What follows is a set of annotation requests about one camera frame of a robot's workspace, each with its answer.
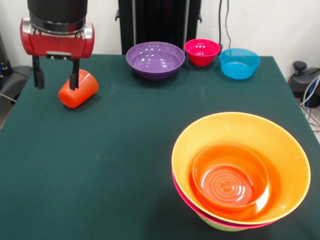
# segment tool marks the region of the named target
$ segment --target pink bowl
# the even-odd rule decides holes
[[[184,48],[190,61],[198,67],[209,65],[221,50],[218,43],[208,39],[192,39]]]
[[[245,229],[257,229],[257,228],[261,228],[261,227],[264,227],[264,226],[267,226],[267,225],[270,225],[270,224],[274,223],[274,222],[268,222],[268,223],[264,223],[264,224],[245,225],[245,224],[230,223],[230,222],[227,222],[227,221],[222,221],[220,219],[216,219],[215,217],[212,217],[209,214],[207,214],[204,211],[202,211],[199,208],[197,208],[192,202],[190,202],[187,199],[187,197],[182,193],[182,191],[180,190],[179,186],[177,185],[176,179],[175,179],[173,174],[172,174],[172,179],[173,179],[174,186],[175,186],[177,192],[179,193],[180,197],[182,198],[182,200],[193,211],[195,211],[196,214],[198,214],[199,216],[203,217],[204,219],[206,219],[206,220],[208,220],[208,221],[210,221],[210,222],[212,222],[214,224],[217,224],[217,225],[220,225],[220,226],[223,226],[223,227],[226,227],[226,228],[245,230]]]

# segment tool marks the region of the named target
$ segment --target green tablecloth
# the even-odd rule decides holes
[[[151,83],[122,55],[94,55],[81,67],[100,90],[78,109],[58,99],[71,64],[41,63],[45,89],[31,79],[0,132],[1,240],[320,239],[320,146],[272,57],[245,81],[223,76],[218,60],[204,68],[186,60],[171,79]],[[196,119],[225,111],[268,118],[303,146],[311,186],[290,216],[223,232],[179,197],[171,176],[176,138]]]

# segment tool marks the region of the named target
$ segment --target orange plastic cup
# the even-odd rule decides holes
[[[268,173],[262,160],[238,144],[205,148],[193,162],[192,177],[201,195],[222,213],[251,208],[268,187]]]
[[[69,108],[77,108],[99,90],[97,80],[86,70],[79,70],[79,88],[71,90],[69,79],[60,89],[58,96],[61,102]]]

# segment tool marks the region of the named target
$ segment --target red bowl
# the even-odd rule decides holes
[[[218,43],[208,39],[192,39],[184,48],[190,61],[198,67],[209,65],[221,50]]]

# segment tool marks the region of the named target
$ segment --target bowl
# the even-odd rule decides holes
[[[230,48],[220,54],[220,67],[224,75],[235,80],[252,77],[260,64],[260,57],[253,51]]]
[[[142,78],[161,81],[178,71],[185,61],[185,53],[173,44],[150,41],[130,48],[126,61]]]
[[[254,151],[263,161],[269,181],[267,205],[257,214],[235,220],[235,213],[220,216],[199,196],[192,177],[192,164],[203,149],[234,143]],[[171,158],[173,176],[184,196],[209,216],[233,224],[258,225],[275,222],[294,211],[310,186],[310,166],[302,147],[276,123],[243,112],[221,112],[189,125],[176,140]]]
[[[184,49],[194,65],[205,67],[219,54],[221,47],[208,39],[192,39],[186,42]]]
[[[221,212],[220,216],[251,208],[265,196],[268,187],[262,160],[238,144],[218,144],[202,150],[193,162],[192,177],[197,190]]]
[[[230,230],[236,230],[238,229],[239,231],[241,230],[246,230],[246,229],[257,229],[257,228],[261,228],[267,225],[272,224],[273,222],[268,222],[265,224],[256,224],[256,225],[245,225],[245,224],[235,224],[235,223],[230,223],[230,222],[226,222],[226,221],[222,221],[219,220],[217,218],[214,218],[210,215],[208,215],[207,213],[201,211],[199,208],[197,208],[195,205],[193,205],[186,196],[184,196],[184,194],[182,193],[182,191],[180,190],[179,186],[177,185],[177,182],[175,180],[175,177],[172,174],[172,178],[173,178],[173,183],[174,186],[177,190],[177,192],[179,193],[180,197],[182,198],[182,200],[202,219],[206,219],[207,221],[210,222],[210,226],[217,228],[217,226],[219,227],[223,227],[223,228],[228,228]]]

